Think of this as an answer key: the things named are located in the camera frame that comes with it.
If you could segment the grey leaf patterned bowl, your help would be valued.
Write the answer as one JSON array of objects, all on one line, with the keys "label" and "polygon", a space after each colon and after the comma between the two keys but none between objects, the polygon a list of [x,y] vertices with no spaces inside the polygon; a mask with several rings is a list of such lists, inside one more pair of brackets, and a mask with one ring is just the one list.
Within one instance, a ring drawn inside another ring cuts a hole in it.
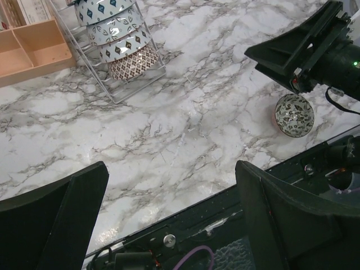
[{"label": "grey leaf patterned bowl", "polygon": [[286,94],[276,104],[274,119],[282,133],[292,138],[300,138],[312,130],[314,110],[303,96]]}]

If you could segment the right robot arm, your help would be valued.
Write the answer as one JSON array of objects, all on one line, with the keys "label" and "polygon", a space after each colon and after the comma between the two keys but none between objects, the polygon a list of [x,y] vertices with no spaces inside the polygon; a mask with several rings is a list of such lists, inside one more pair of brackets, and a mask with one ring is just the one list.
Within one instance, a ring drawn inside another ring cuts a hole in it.
[{"label": "right robot arm", "polygon": [[292,93],[317,84],[359,100],[359,13],[349,16],[340,1],[327,1],[299,26],[249,47],[257,71]]}]

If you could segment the blue floral bowl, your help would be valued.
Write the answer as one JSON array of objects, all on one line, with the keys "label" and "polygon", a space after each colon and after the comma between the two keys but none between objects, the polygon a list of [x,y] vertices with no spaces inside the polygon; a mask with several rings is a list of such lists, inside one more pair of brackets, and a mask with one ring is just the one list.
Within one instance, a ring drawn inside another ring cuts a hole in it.
[{"label": "blue floral bowl", "polygon": [[82,0],[75,1],[74,9],[80,26],[106,20],[135,4],[133,0]]}]

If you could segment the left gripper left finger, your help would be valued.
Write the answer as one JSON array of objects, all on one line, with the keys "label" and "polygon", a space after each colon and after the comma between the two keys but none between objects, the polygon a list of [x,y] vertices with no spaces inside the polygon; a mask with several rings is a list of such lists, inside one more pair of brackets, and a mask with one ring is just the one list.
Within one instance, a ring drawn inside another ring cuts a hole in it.
[{"label": "left gripper left finger", "polygon": [[1,201],[1,269],[81,269],[109,173],[96,162]]}]

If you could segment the brown patterned bowl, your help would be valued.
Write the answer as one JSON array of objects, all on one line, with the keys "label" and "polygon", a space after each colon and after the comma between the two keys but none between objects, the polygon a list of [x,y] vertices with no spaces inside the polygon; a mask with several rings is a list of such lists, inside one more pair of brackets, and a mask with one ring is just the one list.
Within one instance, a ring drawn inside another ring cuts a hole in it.
[{"label": "brown patterned bowl", "polygon": [[158,53],[151,45],[147,45],[123,59],[108,63],[108,70],[113,79],[128,80],[141,75],[158,60]]}]

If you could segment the pink patterned bowl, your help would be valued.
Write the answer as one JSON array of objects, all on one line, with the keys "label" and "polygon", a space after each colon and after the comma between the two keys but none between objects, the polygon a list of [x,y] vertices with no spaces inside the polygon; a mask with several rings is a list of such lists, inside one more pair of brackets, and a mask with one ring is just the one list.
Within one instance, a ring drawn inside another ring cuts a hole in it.
[{"label": "pink patterned bowl", "polygon": [[151,34],[145,27],[131,32],[123,38],[98,46],[98,54],[102,63],[123,59],[147,45]]}]

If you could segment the red patterned bowl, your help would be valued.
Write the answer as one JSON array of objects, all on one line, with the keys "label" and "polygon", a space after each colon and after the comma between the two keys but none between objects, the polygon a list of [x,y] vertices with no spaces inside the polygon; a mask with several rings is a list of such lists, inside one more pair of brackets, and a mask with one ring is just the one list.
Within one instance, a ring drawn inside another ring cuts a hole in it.
[{"label": "red patterned bowl", "polygon": [[143,24],[136,8],[128,9],[93,25],[88,25],[87,35],[91,45],[100,46],[125,37]]}]

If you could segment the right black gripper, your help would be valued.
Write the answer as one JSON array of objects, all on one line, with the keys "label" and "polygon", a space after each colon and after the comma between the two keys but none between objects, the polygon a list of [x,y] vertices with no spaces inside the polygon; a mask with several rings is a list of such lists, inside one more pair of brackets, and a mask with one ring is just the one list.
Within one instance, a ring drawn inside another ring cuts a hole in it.
[{"label": "right black gripper", "polygon": [[286,89],[307,93],[327,85],[354,91],[354,43],[350,16],[340,1],[328,1],[299,26],[246,49],[257,71]]}]

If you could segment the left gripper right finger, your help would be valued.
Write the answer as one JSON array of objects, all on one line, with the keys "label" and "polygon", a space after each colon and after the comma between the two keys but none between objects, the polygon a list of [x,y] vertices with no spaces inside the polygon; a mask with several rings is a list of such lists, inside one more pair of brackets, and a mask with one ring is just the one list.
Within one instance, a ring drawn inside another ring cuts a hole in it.
[{"label": "left gripper right finger", "polygon": [[359,269],[359,208],[321,198],[239,160],[256,269]]}]

